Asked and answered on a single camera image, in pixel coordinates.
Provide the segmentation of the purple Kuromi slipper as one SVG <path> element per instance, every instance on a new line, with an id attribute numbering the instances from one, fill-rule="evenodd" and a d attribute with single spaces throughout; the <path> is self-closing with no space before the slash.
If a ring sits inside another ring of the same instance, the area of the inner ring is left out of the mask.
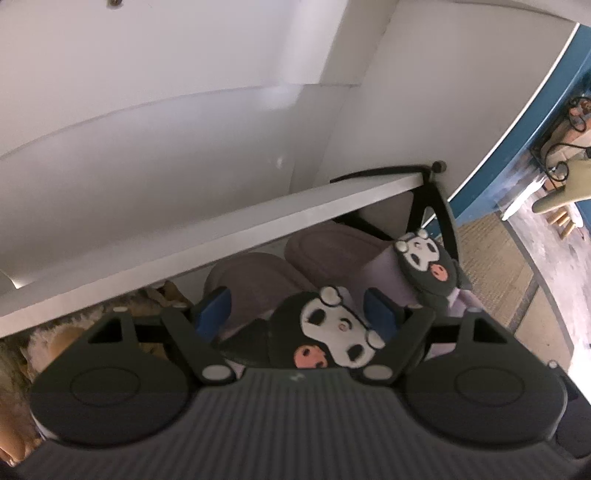
<path id="1" fill-rule="evenodd" d="M 198 323 L 228 361 L 253 368 L 359 369 L 386 345 L 345 288 L 315 287 L 280 257 L 252 252 L 218 262 L 204 295 L 221 294 Z"/>
<path id="2" fill-rule="evenodd" d="M 461 317 L 482 306 L 459 262 L 424 229 L 387 242 L 329 222 L 294 234 L 284 258 L 318 288 L 337 287 L 384 342 L 405 323 L 399 307 L 418 304 Z"/>

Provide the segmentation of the woven straw outdoor mat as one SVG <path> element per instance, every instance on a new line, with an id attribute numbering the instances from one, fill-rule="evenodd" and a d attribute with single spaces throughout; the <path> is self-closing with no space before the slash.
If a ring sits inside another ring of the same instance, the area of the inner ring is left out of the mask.
<path id="1" fill-rule="evenodd" d="M 474 293 L 494 319 L 515 332 L 539 285 L 505 223 L 490 214 L 460 226 L 458 238 Z"/>

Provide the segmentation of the small wooden stool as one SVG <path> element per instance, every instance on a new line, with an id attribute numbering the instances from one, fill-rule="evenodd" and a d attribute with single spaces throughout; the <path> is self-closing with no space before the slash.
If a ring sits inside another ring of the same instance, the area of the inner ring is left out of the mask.
<path id="1" fill-rule="evenodd" d="M 575 229 L 584 226 L 583 218 L 575 204 L 557 209 L 548 217 L 547 222 L 558 229 L 560 240 L 565 240 Z"/>

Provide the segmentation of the white shoe cabinet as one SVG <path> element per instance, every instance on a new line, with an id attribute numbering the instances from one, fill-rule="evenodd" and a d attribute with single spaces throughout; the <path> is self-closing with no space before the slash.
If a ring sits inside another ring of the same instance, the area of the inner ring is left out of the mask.
<path id="1" fill-rule="evenodd" d="M 590 46 L 586 1 L 5 1 L 1 333 L 418 177 L 455 207 Z"/>

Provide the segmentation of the black cabinet hinge bracket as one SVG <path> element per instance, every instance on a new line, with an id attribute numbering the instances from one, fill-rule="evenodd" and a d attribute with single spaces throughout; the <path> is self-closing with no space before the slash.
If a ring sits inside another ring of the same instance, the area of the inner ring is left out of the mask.
<path id="1" fill-rule="evenodd" d="M 443 190 L 435 181 L 437 174 L 443 174 L 446 171 L 447 163 L 438 160 L 432 165 L 397 165 L 360 170 L 332 178 L 329 180 L 329 183 L 332 184 L 356 178 L 419 173 L 422 176 L 422 184 L 411 190 L 413 200 L 406 232 L 416 231 L 419 228 L 422 228 L 424 214 L 428 209 L 431 209 L 439 223 L 443 246 L 453 259 L 460 261 L 456 219 Z"/>

